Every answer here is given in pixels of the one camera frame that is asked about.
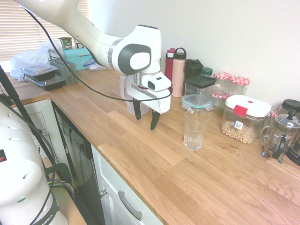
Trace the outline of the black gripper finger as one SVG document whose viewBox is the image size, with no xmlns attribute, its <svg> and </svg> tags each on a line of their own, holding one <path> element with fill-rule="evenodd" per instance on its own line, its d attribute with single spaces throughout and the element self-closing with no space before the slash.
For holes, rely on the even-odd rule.
<svg viewBox="0 0 300 225">
<path fill-rule="evenodd" d="M 134 107 L 134 112 L 135 112 L 135 117 L 137 120 L 141 119 L 141 109 L 140 109 L 140 101 L 136 100 L 135 98 L 133 99 L 133 107 Z"/>
<path fill-rule="evenodd" d="M 152 110 L 152 120 L 150 124 L 151 130 L 154 130 L 156 128 L 159 118 L 160 118 L 160 113 L 156 112 L 155 110 Z"/>
</svg>

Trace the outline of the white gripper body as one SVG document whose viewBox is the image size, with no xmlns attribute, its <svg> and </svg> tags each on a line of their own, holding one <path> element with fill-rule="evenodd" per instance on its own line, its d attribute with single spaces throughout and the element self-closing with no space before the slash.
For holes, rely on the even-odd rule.
<svg viewBox="0 0 300 225">
<path fill-rule="evenodd" d="M 128 77 L 127 93 L 160 114 L 169 111 L 171 81 L 165 75 L 144 75 L 141 85 L 138 85 L 135 83 L 135 76 Z"/>
</svg>

